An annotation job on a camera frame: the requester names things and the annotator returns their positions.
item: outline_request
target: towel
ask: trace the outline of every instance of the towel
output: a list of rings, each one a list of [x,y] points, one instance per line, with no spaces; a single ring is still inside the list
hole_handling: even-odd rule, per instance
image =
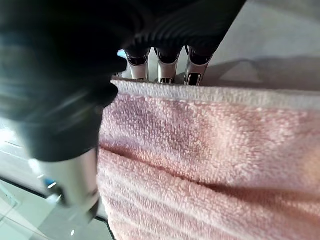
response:
[[[98,184],[116,240],[319,239],[319,93],[113,83]]]

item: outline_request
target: black fabric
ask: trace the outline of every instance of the black fabric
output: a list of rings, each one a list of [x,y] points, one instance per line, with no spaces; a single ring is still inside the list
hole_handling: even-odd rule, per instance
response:
[[[245,0],[0,0],[0,117],[31,158],[97,146],[120,49],[218,48]]]

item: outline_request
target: pink towel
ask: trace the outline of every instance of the pink towel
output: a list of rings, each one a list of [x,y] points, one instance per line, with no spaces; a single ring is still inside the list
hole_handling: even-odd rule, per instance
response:
[[[118,84],[98,175],[117,240],[320,239],[318,95]]]

